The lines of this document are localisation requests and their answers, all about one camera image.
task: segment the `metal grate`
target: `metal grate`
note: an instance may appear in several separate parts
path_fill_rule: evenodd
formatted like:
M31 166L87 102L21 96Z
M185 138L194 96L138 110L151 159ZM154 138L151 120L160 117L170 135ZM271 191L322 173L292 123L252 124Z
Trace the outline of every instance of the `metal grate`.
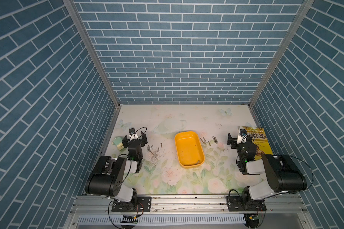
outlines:
M121 215L111 216L114 224L135 225L127 223L130 219L125 219ZM143 215L139 218L139 226L169 226L182 224L232 224L246 223L243 214L161 214L161 215ZM103 215L83 215L79 217L78 225L111 225L108 216Z

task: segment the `yellow container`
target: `yellow container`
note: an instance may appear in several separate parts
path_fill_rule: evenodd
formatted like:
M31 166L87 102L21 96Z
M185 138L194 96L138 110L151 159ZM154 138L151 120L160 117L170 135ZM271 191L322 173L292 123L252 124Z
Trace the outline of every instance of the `yellow container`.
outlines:
M174 142L178 161L183 168L194 168L204 163L205 155L197 133L193 131L178 133L174 137Z

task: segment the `yellow book cover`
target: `yellow book cover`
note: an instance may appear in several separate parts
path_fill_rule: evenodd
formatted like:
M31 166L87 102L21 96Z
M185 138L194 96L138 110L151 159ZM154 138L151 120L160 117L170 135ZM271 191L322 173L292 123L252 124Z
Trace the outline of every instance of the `yellow book cover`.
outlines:
M240 126L240 129L245 129L247 134L255 136L253 143L257 145L255 160L261 159L261 154L273 154L271 151L269 142L267 140L264 128L251 127L251 126Z

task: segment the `table surface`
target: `table surface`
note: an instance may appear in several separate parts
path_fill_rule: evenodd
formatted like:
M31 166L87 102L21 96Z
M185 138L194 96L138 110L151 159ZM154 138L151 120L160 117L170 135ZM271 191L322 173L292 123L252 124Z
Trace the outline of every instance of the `table surface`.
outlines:
M239 126L255 126L246 105L123 105L105 155L127 154L127 149L119 151L113 140L128 135L129 128L143 126L148 128L147 145L153 145L152 153L147 146L142 148L142 169L129 174L124 182L140 195L224 194L232 188L241 192L264 178L242 175L235 162L237 151L226 144L228 133L236 137ZM199 167L185 169L178 162L174 136L184 131L194 131L211 144L201 144L205 162Z

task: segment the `blue brick wall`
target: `blue brick wall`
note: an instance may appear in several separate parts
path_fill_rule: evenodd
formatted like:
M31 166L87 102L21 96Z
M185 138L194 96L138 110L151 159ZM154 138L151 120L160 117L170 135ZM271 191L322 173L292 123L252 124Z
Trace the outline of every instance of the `blue brick wall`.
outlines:
M316 226L344 228L344 0L315 0L254 111L276 153L313 169L301 196Z
M0 229L64 225L113 109L62 0L0 0Z
M121 103L248 103L302 0L75 0Z

